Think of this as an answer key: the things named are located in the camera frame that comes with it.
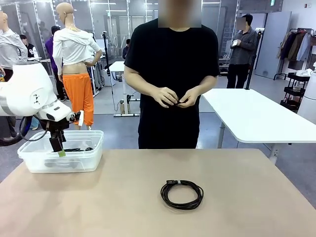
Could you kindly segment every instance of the gray shirt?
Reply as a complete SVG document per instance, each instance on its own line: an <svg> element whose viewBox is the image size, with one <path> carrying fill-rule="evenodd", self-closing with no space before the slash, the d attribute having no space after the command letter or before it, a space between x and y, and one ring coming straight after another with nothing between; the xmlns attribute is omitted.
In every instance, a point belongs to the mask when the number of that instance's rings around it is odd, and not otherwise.
<svg viewBox="0 0 316 237"><path fill-rule="evenodd" d="M234 40L241 40L239 46L231 46L233 53L231 55L230 64L251 64L252 56L256 48L257 36L255 30L251 27L245 34L239 31Z"/></svg>
<svg viewBox="0 0 316 237"><path fill-rule="evenodd" d="M20 36L12 30L0 34L0 66L12 69L19 61L18 49L21 52L21 60L26 61L28 50L22 43Z"/></svg>

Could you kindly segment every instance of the mannequin hand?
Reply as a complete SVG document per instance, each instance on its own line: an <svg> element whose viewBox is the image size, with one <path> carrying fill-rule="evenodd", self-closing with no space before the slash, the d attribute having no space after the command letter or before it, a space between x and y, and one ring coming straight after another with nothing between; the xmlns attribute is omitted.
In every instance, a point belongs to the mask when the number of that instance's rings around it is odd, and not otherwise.
<svg viewBox="0 0 316 237"><path fill-rule="evenodd" d="M181 98L179 104L177 105L180 108L187 108L196 104L199 94L195 88L192 88L187 91L187 93Z"/></svg>
<svg viewBox="0 0 316 237"><path fill-rule="evenodd" d="M84 62L87 67L93 67L94 64L92 62Z"/></svg>
<svg viewBox="0 0 316 237"><path fill-rule="evenodd" d="M0 66L0 72L5 76L5 71L1 66Z"/></svg>
<svg viewBox="0 0 316 237"><path fill-rule="evenodd" d="M169 108L165 103L174 105L178 103L178 96L167 87L157 88L151 94L151 96L164 108Z"/></svg>

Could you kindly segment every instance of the clothing rack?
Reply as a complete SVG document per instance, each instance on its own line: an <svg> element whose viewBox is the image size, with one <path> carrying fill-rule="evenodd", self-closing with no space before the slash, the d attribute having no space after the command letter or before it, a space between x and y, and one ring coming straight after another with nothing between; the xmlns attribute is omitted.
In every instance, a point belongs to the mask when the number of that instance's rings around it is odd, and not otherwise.
<svg viewBox="0 0 316 237"><path fill-rule="evenodd" d="M308 31L310 31L311 35L312 35L312 36L315 36L315 30L312 29L312 28L292 28L291 30L289 30L289 32L291 32L291 31L296 31L296 32L299 32L299 31L307 31L307 32L308 32ZM307 67L308 67L308 65L309 65L309 63L310 63L310 60L311 60L312 48L313 48L313 47L311 46L310 52L309 52L308 57L307 57L307 63L306 63L305 70L307 69ZM283 71L283 66L284 66L284 61L285 61L285 59L283 59L283 62L282 62L281 73L275 74L273 80L276 80L276 77L277 77L277 76L284 76L284 80L286 79L287 74L282 73L282 71Z"/></svg>

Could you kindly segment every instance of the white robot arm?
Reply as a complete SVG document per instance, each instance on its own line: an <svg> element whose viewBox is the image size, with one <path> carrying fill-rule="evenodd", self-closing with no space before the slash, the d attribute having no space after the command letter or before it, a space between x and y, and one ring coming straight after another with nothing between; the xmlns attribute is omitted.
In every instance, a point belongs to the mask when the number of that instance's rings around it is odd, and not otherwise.
<svg viewBox="0 0 316 237"><path fill-rule="evenodd" d="M58 152L65 141L63 129L69 128L70 122L78 120L80 112L72 112L57 100L51 80L41 63L24 62L13 66L13 76L9 82L0 82L0 116L35 116L42 127L50 131L51 144Z"/></svg>

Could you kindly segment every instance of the floor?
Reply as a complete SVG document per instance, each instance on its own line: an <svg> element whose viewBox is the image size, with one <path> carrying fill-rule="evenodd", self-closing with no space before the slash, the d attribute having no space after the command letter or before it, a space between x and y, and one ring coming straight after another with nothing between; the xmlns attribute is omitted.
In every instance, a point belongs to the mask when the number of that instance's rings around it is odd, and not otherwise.
<svg viewBox="0 0 316 237"><path fill-rule="evenodd" d="M227 79L225 77L219 78L217 88L225 88L226 83ZM251 88L279 103L284 96L283 88L286 84L287 82L283 80L273 81L254 76L251 81ZM120 95L116 95L115 104L119 99ZM104 131L103 148L137 149L139 118L114 118L112 115L114 111L111 110L113 109L112 93L108 88L103 89L95 97L95 105L96 115L93 128ZM206 101L201 102L201 111L203 113L200 113L201 125L197 148L214 149L217 146L220 121L215 113L211 113L213 110ZM31 137L37 132L30 131L27 137ZM21 141L10 147L0 147L0 153L2 154L0 157L0 182L22 162L17 155L17 149L23 143L24 141ZM236 148L237 146L238 148L258 148L266 155L270 152L263 144L238 144L231 133L226 130L223 148ZM316 208L316 144L284 145L276 166Z"/></svg>

